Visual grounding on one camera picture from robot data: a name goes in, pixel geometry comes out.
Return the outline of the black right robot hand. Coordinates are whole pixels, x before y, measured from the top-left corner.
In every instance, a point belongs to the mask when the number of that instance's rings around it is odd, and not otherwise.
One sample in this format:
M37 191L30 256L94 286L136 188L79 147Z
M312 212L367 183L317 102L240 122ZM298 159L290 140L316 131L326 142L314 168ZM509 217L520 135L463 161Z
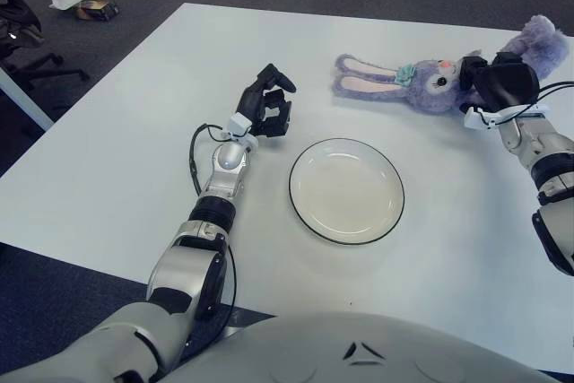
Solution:
M535 70L521 56L507 51L498 52L491 63L480 56L463 57L459 84L463 93L462 112L481 108L495 113L530 105L540 91Z

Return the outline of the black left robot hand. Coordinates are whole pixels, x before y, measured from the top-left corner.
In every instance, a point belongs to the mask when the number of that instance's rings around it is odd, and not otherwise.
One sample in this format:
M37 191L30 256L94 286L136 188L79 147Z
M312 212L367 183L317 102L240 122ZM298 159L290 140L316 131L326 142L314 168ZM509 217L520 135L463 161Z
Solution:
M243 91L236 111L251 121L251 135L286 135L291 114L291 102L284 95L286 91L294 93L297 89L273 64L268 64Z

